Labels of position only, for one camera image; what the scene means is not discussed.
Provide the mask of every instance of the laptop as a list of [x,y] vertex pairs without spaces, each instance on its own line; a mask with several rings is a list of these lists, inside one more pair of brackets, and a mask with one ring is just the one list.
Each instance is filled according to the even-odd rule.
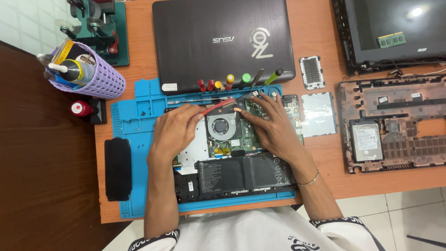
[[296,76],[285,0],[168,0],[154,2],[153,24],[160,87],[166,95],[199,92],[199,79],[233,88],[244,73],[263,83]]

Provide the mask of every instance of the cooling fan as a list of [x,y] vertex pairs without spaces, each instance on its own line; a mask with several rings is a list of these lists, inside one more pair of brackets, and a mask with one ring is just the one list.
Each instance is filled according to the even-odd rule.
[[235,133],[235,114],[219,114],[207,116],[207,129],[209,136],[215,140],[225,141],[234,136]]

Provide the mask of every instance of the hand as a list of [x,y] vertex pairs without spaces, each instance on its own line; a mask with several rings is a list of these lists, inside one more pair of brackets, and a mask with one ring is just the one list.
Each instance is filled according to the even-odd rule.
[[263,92],[260,93],[260,96],[263,99],[254,96],[251,96],[250,99],[263,108],[269,116],[269,121],[251,115],[244,110],[241,111],[241,114],[255,125],[263,147],[290,164],[296,163],[297,158],[302,164],[312,163],[313,158],[296,134],[279,96],[276,96],[277,101]]
[[158,117],[149,156],[173,160],[195,138],[195,128],[204,110],[198,105],[185,104]]

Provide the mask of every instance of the asus logo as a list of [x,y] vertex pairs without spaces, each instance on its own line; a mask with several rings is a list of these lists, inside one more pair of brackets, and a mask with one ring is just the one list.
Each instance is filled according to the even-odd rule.
[[232,40],[234,40],[234,37],[224,37],[224,38],[214,38],[213,41],[214,43],[220,43],[220,42],[231,42]]

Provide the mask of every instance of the purple plastic holder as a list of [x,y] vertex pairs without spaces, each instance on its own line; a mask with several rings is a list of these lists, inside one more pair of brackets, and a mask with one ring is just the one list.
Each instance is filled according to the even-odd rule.
[[73,90],[72,87],[60,84],[58,82],[49,80],[50,83],[57,89],[64,92],[74,92],[80,93],[105,99],[114,99],[121,96],[125,90],[125,79],[124,77],[115,70],[111,65],[105,62],[101,57],[99,57],[94,50],[90,47],[75,42],[83,49],[91,53],[91,55],[96,60],[96,73],[93,79],[84,87]]

